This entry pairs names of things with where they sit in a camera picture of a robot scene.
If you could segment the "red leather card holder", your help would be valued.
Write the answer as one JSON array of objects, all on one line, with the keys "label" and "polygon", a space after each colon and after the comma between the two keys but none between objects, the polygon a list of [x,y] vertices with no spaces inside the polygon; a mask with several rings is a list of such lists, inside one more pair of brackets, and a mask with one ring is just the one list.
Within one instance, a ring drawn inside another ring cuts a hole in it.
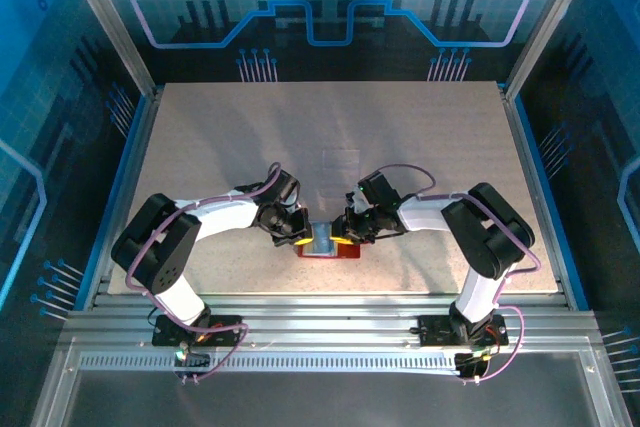
[{"label": "red leather card holder", "polygon": [[309,242],[297,247],[300,258],[314,259],[359,259],[359,245],[345,244],[329,240],[328,242]]}]

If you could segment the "clear acrylic card stand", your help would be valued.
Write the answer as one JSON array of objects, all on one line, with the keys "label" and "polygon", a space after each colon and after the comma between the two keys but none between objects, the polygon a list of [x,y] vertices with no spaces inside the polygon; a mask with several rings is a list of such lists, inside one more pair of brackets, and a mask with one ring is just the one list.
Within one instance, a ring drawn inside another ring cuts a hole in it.
[{"label": "clear acrylic card stand", "polygon": [[343,200],[360,179],[360,151],[357,149],[324,149],[322,151],[320,196]]}]

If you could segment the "aluminium extrusion mounting rails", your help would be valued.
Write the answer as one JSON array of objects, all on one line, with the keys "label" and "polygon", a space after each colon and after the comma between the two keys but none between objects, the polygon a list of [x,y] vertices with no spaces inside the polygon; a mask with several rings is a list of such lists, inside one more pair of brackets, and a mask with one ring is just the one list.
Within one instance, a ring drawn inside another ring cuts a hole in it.
[{"label": "aluminium extrusion mounting rails", "polygon": [[[409,330],[418,316],[445,314],[444,295],[208,295],[220,315],[240,315],[249,326],[244,350],[397,351],[416,349]],[[88,311],[69,314],[60,342],[85,349],[146,349],[150,303],[140,295],[96,297]],[[595,315],[570,309],[560,294],[507,295],[501,303],[508,334],[523,331],[527,352],[579,350],[601,341]]]}]

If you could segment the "small black connector box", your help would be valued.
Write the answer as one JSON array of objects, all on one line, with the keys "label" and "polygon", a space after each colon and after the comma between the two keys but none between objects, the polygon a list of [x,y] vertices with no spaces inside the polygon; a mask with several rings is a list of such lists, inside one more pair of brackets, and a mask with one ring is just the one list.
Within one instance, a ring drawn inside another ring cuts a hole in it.
[{"label": "small black connector box", "polygon": [[472,353],[456,353],[454,367],[461,379],[475,379],[483,377],[489,367],[490,358],[485,355]]},{"label": "small black connector box", "polygon": [[174,358],[174,368],[177,370],[206,369],[211,365],[209,354],[191,351],[177,351]]}]

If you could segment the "grey metal panel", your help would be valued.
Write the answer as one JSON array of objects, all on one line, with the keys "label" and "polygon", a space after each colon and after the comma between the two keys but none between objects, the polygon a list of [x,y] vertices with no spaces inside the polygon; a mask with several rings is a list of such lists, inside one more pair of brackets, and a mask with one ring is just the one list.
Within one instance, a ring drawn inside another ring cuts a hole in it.
[{"label": "grey metal panel", "polygon": [[26,427],[640,427],[599,349],[519,354],[481,383],[244,352],[197,385],[114,353],[57,356]]}]

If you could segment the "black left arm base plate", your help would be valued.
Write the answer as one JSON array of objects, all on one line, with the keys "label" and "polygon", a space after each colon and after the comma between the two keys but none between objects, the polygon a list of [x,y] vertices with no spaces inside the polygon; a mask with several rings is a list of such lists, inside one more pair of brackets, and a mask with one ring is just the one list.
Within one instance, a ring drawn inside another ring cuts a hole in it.
[{"label": "black left arm base plate", "polygon": [[181,344],[189,347],[233,347],[239,340],[239,328],[217,333],[195,333],[175,324],[166,315],[160,315],[155,320],[151,343],[155,347],[179,347]]}]

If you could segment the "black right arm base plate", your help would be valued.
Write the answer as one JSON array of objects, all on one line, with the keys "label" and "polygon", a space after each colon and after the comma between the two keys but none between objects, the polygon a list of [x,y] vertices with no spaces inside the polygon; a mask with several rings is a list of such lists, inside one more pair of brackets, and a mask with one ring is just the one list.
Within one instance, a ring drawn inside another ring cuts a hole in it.
[{"label": "black right arm base plate", "polygon": [[418,316],[417,324],[409,331],[419,337],[420,345],[423,347],[502,347],[509,344],[506,324],[502,315],[494,315],[468,336],[457,333],[447,315]]}]

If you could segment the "aluminium table side rail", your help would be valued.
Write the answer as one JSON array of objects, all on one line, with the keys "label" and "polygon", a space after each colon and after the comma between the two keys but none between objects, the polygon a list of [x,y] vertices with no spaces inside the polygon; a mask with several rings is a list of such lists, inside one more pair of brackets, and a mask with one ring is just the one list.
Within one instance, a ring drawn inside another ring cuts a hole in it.
[{"label": "aluminium table side rail", "polygon": [[103,285],[109,285],[113,270],[110,257],[112,245],[127,223],[163,91],[164,87],[159,86],[155,97],[146,100],[136,110],[135,122],[125,142],[121,162],[96,236],[95,254],[91,261],[93,275],[86,301],[88,305],[105,290]]},{"label": "aluminium table side rail", "polygon": [[586,298],[529,119],[522,102],[510,98],[503,84],[499,93],[535,215],[536,244],[543,247],[540,271],[552,277],[553,296],[562,297],[570,310],[584,310]]}]

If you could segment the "aluminium frame post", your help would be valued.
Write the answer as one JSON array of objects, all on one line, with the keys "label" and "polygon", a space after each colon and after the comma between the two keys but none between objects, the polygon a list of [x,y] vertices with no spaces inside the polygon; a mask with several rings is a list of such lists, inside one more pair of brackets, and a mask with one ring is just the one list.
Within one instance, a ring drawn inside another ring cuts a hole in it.
[{"label": "aluminium frame post", "polygon": [[86,0],[140,93],[154,99],[154,82],[112,0]]},{"label": "aluminium frame post", "polygon": [[573,0],[548,0],[507,81],[504,99],[514,103]]}]

